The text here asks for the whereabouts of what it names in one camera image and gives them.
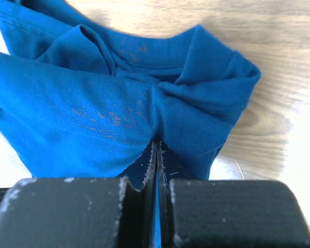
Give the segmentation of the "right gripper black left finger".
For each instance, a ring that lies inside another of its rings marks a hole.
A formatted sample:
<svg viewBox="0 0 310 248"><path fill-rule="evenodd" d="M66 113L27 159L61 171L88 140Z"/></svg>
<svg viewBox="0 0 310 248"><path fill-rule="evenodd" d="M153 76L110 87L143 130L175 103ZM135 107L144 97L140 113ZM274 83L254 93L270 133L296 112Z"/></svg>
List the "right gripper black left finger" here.
<svg viewBox="0 0 310 248"><path fill-rule="evenodd" d="M155 247L157 146L115 178L25 178L0 189L0 247Z"/></svg>

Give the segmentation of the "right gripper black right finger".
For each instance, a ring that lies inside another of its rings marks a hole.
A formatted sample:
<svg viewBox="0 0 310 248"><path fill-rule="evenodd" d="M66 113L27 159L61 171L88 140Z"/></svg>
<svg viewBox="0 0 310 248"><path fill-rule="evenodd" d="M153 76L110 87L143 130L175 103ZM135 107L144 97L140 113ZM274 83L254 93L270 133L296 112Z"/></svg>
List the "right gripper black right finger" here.
<svg viewBox="0 0 310 248"><path fill-rule="evenodd" d="M291 189L273 180L199 180L157 143L159 247L310 247Z"/></svg>

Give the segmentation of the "blue printed t shirt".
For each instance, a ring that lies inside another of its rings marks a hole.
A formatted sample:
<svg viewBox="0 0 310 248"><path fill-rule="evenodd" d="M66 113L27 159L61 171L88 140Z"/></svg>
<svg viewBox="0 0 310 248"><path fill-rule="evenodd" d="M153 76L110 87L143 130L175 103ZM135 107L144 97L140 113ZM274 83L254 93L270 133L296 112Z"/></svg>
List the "blue printed t shirt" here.
<svg viewBox="0 0 310 248"><path fill-rule="evenodd" d="M208 179L260 70L202 26L166 39L100 26L63 1L0 1L0 132L34 177L144 185L160 140Z"/></svg>

